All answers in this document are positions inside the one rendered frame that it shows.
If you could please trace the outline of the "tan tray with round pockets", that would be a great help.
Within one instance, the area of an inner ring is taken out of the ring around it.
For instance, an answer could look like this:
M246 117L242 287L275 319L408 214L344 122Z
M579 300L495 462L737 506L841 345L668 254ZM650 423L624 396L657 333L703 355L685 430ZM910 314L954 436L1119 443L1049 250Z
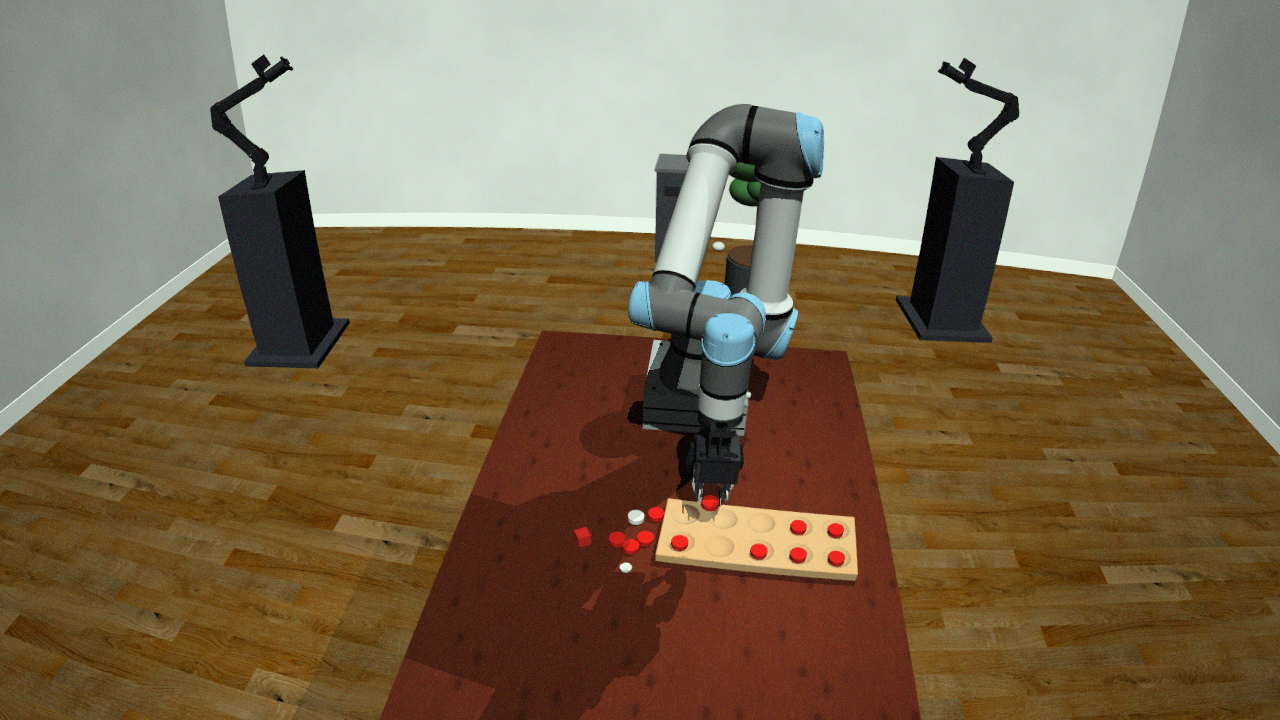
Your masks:
M790 530L795 520L806 523L803 536ZM832 523L844 527L844 536L833 538L828 534ZM675 536L687 537L689 547L673 550L671 541ZM753 544L765 544L765 559L753 559ZM806 551L804 562L791 561L790 551L796 547ZM841 566L828 562L832 551L845 555ZM730 505L707 511L698 502L668 498L655 561L856 582L855 519Z

